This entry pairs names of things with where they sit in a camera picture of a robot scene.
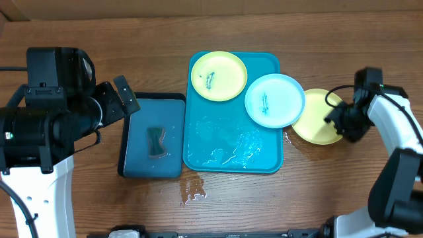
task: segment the wet surface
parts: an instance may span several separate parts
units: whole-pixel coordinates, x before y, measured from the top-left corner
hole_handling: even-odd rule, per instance
[[[207,198],[207,193],[203,189],[204,179],[198,176],[197,172],[192,171],[189,176],[181,178],[179,181],[180,206],[188,205],[191,201],[198,201]]]

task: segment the blue tray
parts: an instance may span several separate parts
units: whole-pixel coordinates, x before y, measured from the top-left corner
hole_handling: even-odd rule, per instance
[[[183,159],[196,171],[274,173],[284,162],[282,129],[258,125],[245,110],[245,93],[253,81],[280,73],[276,56],[269,53],[232,52],[247,67],[243,92],[234,99],[214,102],[200,96],[191,84],[191,69],[208,52],[190,60],[186,90]]]

